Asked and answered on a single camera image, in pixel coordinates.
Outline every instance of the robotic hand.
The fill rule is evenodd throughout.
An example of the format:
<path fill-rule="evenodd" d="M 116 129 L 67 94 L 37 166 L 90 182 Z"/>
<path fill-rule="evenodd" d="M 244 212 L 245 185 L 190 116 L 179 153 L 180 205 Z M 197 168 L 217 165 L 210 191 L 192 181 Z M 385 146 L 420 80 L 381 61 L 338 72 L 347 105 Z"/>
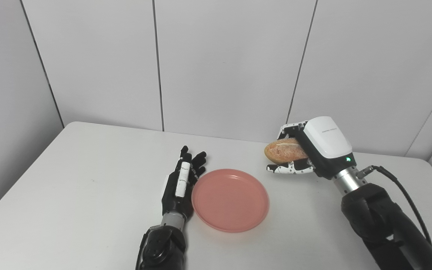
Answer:
<path fill-rule="evenodd" d="M 266 167 L 273 173 L 310 173 L 333 180 L 343 195 L 341 211 L 381 270 L 432 270 L 432 244 L 413 201 L 394 175 L 381 166 L 356 168 L 353 148 L 331 117 L 321 116 L 281 127 L 278 139 L 298 140 L 308 158 Z M 403 192 L 415 212 L 424 237 L 386 190 L 367 183 L 379 171 Z"/>
<path fill-rule="evenodd" d="M 143 235 L 136 270 L 182 270 L 186 241 L 182 229 L 193 214 L 191 194 L 199 176 L 206 171 L 206 152 L 194 159 L 188 147 L 181 149 L 180 160 L 169 175 L 163 194 L 163 219 Z"/>

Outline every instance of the bread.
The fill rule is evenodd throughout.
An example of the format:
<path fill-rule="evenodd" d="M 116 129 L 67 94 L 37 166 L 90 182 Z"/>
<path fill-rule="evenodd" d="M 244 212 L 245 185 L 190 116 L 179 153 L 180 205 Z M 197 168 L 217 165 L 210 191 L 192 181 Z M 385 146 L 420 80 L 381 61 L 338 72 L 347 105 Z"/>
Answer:
<path fill-rule="evenodd" d="M 264 148 L 264 155 L 275 164 L 305 159 L 308 156 L 295 138 L 272 142 Z"/>

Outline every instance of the white fingertip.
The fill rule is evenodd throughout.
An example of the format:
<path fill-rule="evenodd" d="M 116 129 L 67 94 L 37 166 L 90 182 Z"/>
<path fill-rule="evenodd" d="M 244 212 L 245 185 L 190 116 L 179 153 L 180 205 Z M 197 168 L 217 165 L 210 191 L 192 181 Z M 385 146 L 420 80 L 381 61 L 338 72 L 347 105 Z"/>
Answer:
<path fill-rule="evenodd" d="M 191 169 L 191 164 L 189 162 L 181 163 L 180 176 L 178 177 L 178 183 L 176 184 L 176 192 L 175 192 L 176 197 L 183 198 L 185 196 L 190 169 Z"/>

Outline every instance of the white table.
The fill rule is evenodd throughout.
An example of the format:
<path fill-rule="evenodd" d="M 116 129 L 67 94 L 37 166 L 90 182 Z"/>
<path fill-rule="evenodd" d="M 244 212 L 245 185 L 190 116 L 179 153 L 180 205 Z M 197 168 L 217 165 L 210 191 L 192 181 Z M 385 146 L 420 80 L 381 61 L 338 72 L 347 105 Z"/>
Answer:
<path fill-rule="evenodd" d="M 183 145 L 206 151 L 209 171 L 252 174 L 270 199 L 266 219 L 247 232 L 190 219 L 188 270 L 378 269 L 341 213 L 334 184 L 267 172 L 264 143 L 71 123 L 0 201 L 0 270 L 133 270 L 142 235 L 161 221 L 163 181 Z M 406 157 L 355 157 L 360 169 L 383 165 L 398 176 L 432 237 L 432 167 Z M 391 181 L 377 172 L 366 179 L 416 221 Z"/>

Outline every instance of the black cable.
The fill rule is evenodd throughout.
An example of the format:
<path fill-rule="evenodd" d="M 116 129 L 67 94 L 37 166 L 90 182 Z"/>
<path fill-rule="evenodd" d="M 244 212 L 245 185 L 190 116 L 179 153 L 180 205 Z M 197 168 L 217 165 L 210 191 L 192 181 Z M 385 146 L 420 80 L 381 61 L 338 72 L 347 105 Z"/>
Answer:
<path fill-rule="evenodd" d="M 416 208 L 416 205 L 414 204 L 413 200 L 411 199 L 410 195 L 406 191 L 406 189 L 401 185 L 401 183 L 398 181 L 396 176 L 394 176 L 392 173 L 390 173 L 387 169 L 385 169 L 383 166 L 373 166 L 375 170 L 378 172 L 384 174 L 387 178 L 389 178 L 391 181 L 393 181 L 396 186 L 401 190 L 404 197 L 406 197 L 406 200 L 408 200 L 409 206 L 411 209 L 413 209 L 414 215 L 418 219 L 418 222 L 420 223 L 421 229 L 423 231 L 424 237 L 426 238 L 427 242 L 432 246 L 431 237 L 429 236 L 429 232 L 426 228 L 425 222 L 423 221 L 423 218 L 421 217 L 418 209 Z"/>

